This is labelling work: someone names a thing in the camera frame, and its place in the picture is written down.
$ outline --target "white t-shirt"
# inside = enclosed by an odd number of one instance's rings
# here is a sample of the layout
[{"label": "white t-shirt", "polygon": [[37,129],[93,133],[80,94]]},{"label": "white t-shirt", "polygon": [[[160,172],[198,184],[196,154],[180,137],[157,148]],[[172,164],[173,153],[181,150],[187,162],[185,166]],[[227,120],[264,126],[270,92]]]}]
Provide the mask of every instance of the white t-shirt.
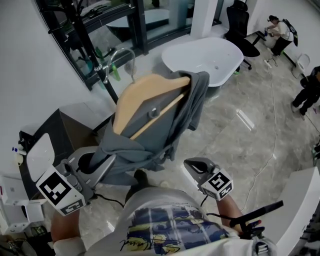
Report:
[{"label": "white t-shirt", "polygon": [[253,240],[210,222],[185,192],[150,187],[130,198],[114,232],[87,252],[79,237],[57,241],[54,250],[57,256],[251,256],[253,246]]},{"label": "white t-shirt", "polygon": [[290,31],[290,28],[287,26],[286,23],[284,23],[283,21],[280,21],[278,23],[278,29],[279,29],[279,33],[283,34],[281,36],[283,39],[288,41],[294,40],[294,34],[292,34],[292,32]]}]

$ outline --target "black office chair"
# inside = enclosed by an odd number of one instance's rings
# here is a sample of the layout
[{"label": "black office chair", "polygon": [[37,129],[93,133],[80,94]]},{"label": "black office chair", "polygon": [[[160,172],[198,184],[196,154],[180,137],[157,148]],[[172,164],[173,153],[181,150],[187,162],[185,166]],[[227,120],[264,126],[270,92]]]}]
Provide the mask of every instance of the black office chair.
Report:
[{"label": "black office chair", "polygon": [[[225,38],[235,44],[246,57],[257,57],[260,52],[245,38],[247,37],[247,27],[249,21],[248,6],[240,0],[234,0],[232,6],[226,9],[229,19],[229,31],[225,34]],[[251,64],[243,60],[252,69]]]}]

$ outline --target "gray cloth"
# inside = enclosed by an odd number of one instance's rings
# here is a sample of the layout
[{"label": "gray cloth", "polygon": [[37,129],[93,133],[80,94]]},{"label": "gray cloth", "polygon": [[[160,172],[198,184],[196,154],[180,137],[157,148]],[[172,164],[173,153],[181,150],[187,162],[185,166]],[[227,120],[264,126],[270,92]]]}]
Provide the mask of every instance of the gray cloth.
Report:
[{"label": "gray cloth", "polygon": [[[146,100],[121,135],[113,132],[113,115],[106,126],[98,150],[90,161],[90,167],[94,168],[108,155],[116,154],[115,164],[101,181],[102,183],[135,185],[137,183],[136,179],[125,172],[134,171],[137,168],[161,171],[164,169],[161,164],[166,159],[171,161],[175,159],[180,135],[187,128],[194,131],[198,127],[209,85],[209,74],[204,71],[199,73],[177,71],[171,74],[171,79],[185,76],[190,77],[190,86],[184,86]],[[182,100],[139,137],[135,140],[130,139],[142,126],[155,118],[164,107],[188,89],[190,89],[190,92]]]}]

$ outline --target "gray tile floor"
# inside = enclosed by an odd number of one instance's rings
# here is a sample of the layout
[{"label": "gray tile floor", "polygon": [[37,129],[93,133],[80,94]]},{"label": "gray tile floor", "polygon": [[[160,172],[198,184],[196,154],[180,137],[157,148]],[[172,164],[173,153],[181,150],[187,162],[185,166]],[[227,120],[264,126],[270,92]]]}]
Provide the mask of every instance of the gray tile floor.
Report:
[{"label": "gray tile floor", "polygon": [[[232,176],[231,195],[240,209],[254,185],[243,209],[247,213],[276,201],[291,172],[313,165],[311,147],[319,138],[316,129],[320,128],[319,114],[311,109],[307,113],[309,118],[303,121],[292,113],[290,102],[302,89],[299,80],[291,74],[292,65],[281,56],[278,67],[271,63],[272,69],[268,71],[264,60],[271,57],[270,52],[260,42],[256,47],[261,55],[248,59],[253,69],[249,71],[243,65],[240,74],[233,75],[219,92],[209,90],[198,129],[184,132],[175,161],[167,161],[165,170],[147,171],[150,183],[158,186],[167,181],[169,187],[187,192],[200,203],[205,196],[186,175],[183,161],[207,157]],[[128,189],[98,186],[100,194],[122,202]],[[208,212],[218,212],[211,198],[203,207]],[[52,209],[46,207],[46,213],[50,226]],[[102,199],[83,209],[80,229],[85,245],[89,247],[109,234],[120,213],[119,205]]]}]

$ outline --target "wooden hanger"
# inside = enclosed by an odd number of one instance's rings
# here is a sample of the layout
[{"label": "wooden hanger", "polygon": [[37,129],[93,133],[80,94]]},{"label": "wooden hanger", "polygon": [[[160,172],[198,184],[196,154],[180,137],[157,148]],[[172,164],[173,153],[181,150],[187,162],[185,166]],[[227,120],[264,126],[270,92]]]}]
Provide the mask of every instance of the wooden hanger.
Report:
[{"label": "wooden hanger", "polygon": [[[144,77],[141,77],[135,83],[131,83],[123,91],[115,107],[115,117],[112,126],[113,132],[120,135],[144,101],[155,96],[173,91],[175,89],[182,88],[189,84],[190,78],[187,76],[176,79],[166,79],[158,74],[146,75]],[[162,116],[171,107],[173,107],[186,94],[186,91],[180,94],[160,112],[158,117],[145,124],[131,137],[131,139],[135,139],[136,137],[138,137],[143,131],[151,126],[160,116]]]}]

